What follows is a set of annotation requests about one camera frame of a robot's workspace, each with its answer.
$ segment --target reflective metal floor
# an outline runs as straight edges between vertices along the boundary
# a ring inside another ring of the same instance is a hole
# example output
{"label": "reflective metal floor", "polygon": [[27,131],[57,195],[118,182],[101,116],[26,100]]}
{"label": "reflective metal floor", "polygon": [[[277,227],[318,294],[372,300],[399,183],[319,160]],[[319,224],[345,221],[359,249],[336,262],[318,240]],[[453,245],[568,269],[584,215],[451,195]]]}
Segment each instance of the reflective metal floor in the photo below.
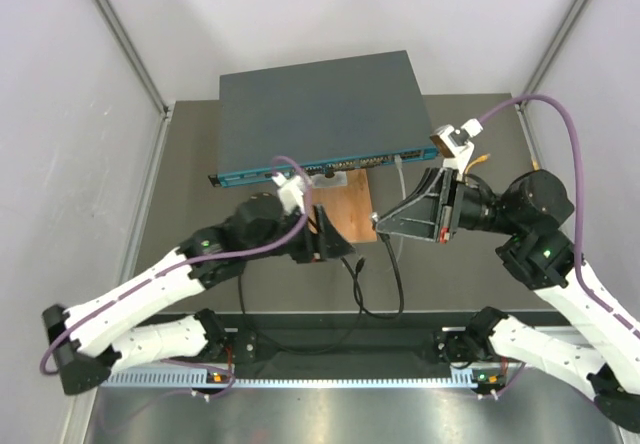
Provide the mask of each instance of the reflective metal floor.
{"label": "reflective metal floor", "polygon": [[[162,391],[102,389],[118,426]],[[458,390],[237,390],[205,404],[172,396],[116,435],[92,419],[101,443],[619,443],[618,431],[565,384],[527,370],[498,402]]]}

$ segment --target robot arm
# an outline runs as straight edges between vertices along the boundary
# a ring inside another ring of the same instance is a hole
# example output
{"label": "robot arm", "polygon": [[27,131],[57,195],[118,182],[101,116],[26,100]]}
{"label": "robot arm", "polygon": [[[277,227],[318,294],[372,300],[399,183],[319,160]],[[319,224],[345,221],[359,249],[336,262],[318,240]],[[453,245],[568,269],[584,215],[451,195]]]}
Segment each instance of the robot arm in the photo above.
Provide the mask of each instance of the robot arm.
{"label": "robot arm", "polygon": [[511,236],[496,249],[504,267],[560,311],[593,349],[577,349],[486,308],[456,341],[454,355],[521,360],[574,386],[616,424],[640,432],[640,323],[584,260],[578,278],[573,243],[559,230],[574,206],[556,176],[532,171],[501,195],[481,179],[465,182],[478,128],[472,120],[460,131],[436,130],[432,139],[446,157],[443,167],[427,169],[417,189],[379,218],[376,231],[443,244],[460,228]]}
{"label": "robot arm", "polygon": [[226,333],[212,311],[167,324],[135,326],[185,297],[240,275],[248,260],[288,254],[297,263],[309,263],[353,252],[322,206],[314,206],[317,232],[303,225],[280,247],[260,254],[246,252],[282,239],[304,219],[298,211],[303,205],[301,179],[276,176],[275,180],[278,196],[252,196],[222,224],[196,231],[116,289],[84,304],[54,305],[43,312],[66,394],[85,392],[112,372],[142,363],[173,356],[217,357]]}

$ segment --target white panel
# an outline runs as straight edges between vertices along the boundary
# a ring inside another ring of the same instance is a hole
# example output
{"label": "white panel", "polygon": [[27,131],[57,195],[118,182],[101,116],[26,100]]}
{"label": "white panel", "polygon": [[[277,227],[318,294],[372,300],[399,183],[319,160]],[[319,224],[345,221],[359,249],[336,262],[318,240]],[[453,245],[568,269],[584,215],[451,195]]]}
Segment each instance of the white panel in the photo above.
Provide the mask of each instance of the white panel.
{"label": "white panel", "polygon": [[[592,0],[541,89],[568,107],[580,135],[586,257],[604,285],[636,317],[640,316],[639,15],[640,0]],[[573,198],[566,131],[546,105],[534,103],[529,109],[543,161],[568,184]]]}
{"label": "white panel", "polygon": [[112,0],[165,99],[220,74],[407,49],[426,94],[517,92],[571,0]]}
{"label": "white panel", "polygon": [[91,0],[0,7],[0,442],[57,442],[40,313],[117,283],[159,116]]}

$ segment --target wooden block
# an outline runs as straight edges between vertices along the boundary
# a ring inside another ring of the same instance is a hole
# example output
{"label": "wooden block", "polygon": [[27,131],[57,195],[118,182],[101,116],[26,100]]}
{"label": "wooden block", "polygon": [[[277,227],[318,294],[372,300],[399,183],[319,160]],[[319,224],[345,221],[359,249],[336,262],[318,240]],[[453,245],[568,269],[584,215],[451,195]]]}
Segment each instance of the wooden block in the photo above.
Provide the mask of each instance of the wooden block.
{"label": "wooden block", "polygon": [[373,212],[365,169],[347,172],[347,185],[314,189],[313,203],[322,204],[331,223],[351,243],[374,242],[369,216]]}

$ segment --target purple cable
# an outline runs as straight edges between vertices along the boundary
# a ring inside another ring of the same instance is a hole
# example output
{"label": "purple cable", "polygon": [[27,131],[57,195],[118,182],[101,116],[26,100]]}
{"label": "purple cable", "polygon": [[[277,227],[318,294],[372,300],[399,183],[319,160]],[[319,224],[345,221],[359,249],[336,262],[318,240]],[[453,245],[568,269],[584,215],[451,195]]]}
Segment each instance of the purple cable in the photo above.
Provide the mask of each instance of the purple cable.
{"label": "purple cable", "polygon": [[[305,182],[307,182],[307,183],[309,182],[308,177],[305,174],[304,170],[293,159],[291,159],[289,157],[286,157],[286,156],[276,156],[276,157],[273,158],[272,166],[274,166],[275,163],[277,163],[279,161],[286,162],[287,164],[289,164],[291,167],[293,167],[293,169],[295,170],[296,174],[298,174],[302,179],[304,179]],[[199,262],[204,262],[204,261],[216,261],[216,260],[221,260],[221,259],[234,259],[234,258],[240,258],[240,257],[255,256],[256,254],[263,254],[265,252],[273,251],[274,249],[277,249],[278,247],[286,244],[291,239],[293,239],[293,237],[296,234],[298,234],[304,228],[304,226],[307,225],[307,219],[308,218],[307,218],[306,214],[307,214],[308,210],[311,209],[311,204],[312,204],[311,203],[311,193],[309,192],[309,189],[310,189],[310,187],[307,186],[307,188],[304,191],[304,207],[305,208],[302,210],[302,215],[300,216],[300,219],[291,228],[291,230],[289,232],[287,232],[284,236],[282,236],[280,239],[277,239],[277,240],[275,240],[274,242],[272,242],[270,244],[266,244],[266,245],[261,246],[261,247],[256,247],[255,249],[247,249],[247,250],[244,250],[244,251],[221,252],[220,254],[212,254],[212,255],[207,255],[207,256],[198,256],[198,257],[193,257],[191,259],[186,259],[186,260],[184,260],[182,262],[174,264],[173,266],[169,266],[166,269],[163,269],[162,271],[158,272],[154,276],[154,279],[155,278],[159,278],[159,277],[164,277],[169,272],[174,271],[174,270],[176,270],[176,269],[178,269],[179,267],[182,267],[182,266],[187,266],[187,265],[191,265],[191,264],[197,264]],[[144,286],[149,284],[152,280],[153,279],[146,279],[146,280],[142,281],[140,284],[132,287],[128,291],[123,292],[120,296],[118,296],[116,298],[116,300],[107,302],[106,304],[104,304],[103,306],[99,307],[95,311],[91,312],[90,314],[87,314],[85,317],[80,319],[78,322],[76,322],[72,326],[70,326],[67,329],[65,329],[58,337],[56,337],[53,340],[51,345],[47,348],[47,350],[45,351],[44,355],[42,356],[42,359],[40,360],[40,373],[44,374],[45,376],[56,375],[58,373],[58,370],[57,369],[56,370],[47,369],[47,362],[49,362],[49,359],[51,358],[51,356],[53,354],[53,351],[55,351],[58,348],[58,346],[60,346],[60,344],[62,344],[62,342],[65,339],[67,339],[80,326],[83,326],[84,324],[89,322],[91,319],[94,319],[95,317],[99,316],[100,314],[102,314],[107,309],[113,307],[116,304],[116,302],[118,302],[118,301],[120,301],[120,300],[122,300],[122,299],[124,299],[124,298],[126,298],[128,296],[130,296],[131,294],[133,294],[136,291],[139,291]]]}
{"label": "purple cable", "polygon": [[222,369],[221,367],[211,366],[209,364],[198,364],[198,363],[191,363],[191,362],[175,361],[175,360],[172,360],[172,359],[163,359],[162,362],[166,362],[167,364],[174,364],[174,365],[177,365],[177,366],[183,366],[183,367],[206,369],[209,372],[216,373],[216,374],[225,374],[225,375],[229,376],[229,383],[227,384],[227,386],[224,389],[222,389],[217,394],[203,394],[201,392],[194,391],[193,389],[172,389],[172,390],[167,391],[167,392],[165,392],[163,394],[160,394],[159,396],[154,397],[149,402],[147,402],[146,404],[141,406],[139,409],[137,409],[134,412],[132,412],[117,427],[109,427],[109,426],[107,426],[106,419],[105,419],[106,416],[105,416],[105,412],[104,412],[104,407],[100,406],[98,408],[98,419],[99,419],[100,427],[102,428],[102,430],[105,433],[110,434],[110,435],[114,435],[114,434],[118,434],[118,433],[122,432],[140,414],[142,414],[143,412],[147,411],[149,408],[155,406],[158,402],[160,402],[161,400],[165,399],[166,397],[178,396],[178,395],[187,395],[187,394],[193,395],[193,393],[195,392],[197,395],[202,396],[205,400],[206,400],[207,396],[208,396],[209,399],[218,399],[218,398],[228,394],[229,391],[231,390],[231,387],[236,382],[236,377],[233,374],[233,372],[231,372],[230,369]]}
{"label": "purple cable", "polygon": [[[576,278],[578,280],[578,284],[582,288],[589,298],[598,304],[601,308],[603,308],[608,313],[613,313],[614,309],[605,301],[600,299],[596,293],[591,289],[585,282],[582,277],[582,250],[583,250],[583,241],[584,241],[584,168],[582,165],[582,152],[580,151],[580,141],[578,139],[578,131],[576,130],[576,126],[571,118],[571,115],[567,111],[567,109],[560,104],[557,100],[552,97],[546,96],[544,94],[524,94],[522,96],[514,97],[512,99],[508,99],[500,104],[498,104],[493,109],[489,110],[482,116],[478,118],[478,121],[483,126],[485,123],[498,114],[503,109],[507,107],[514,106],[516,104],[521,104],[525,101],[542,101],[551,105],[564,121],[565,126],[567,127],[567,131],[569,133],[569,141],[571,142],[571,151],[573,153],[573,169],[575,173],[575,181],[576,181],[576,229],[575,229],[575,238],[574,238],[574,261],[573,265],[576,270]],[[625,328],[628,330],[633,329],[633,325],[625,319],[623,316],[619,314],[613,314],[613,317],[620,322]],[[635,331],[634,336],[640,339],[640,331]]]}

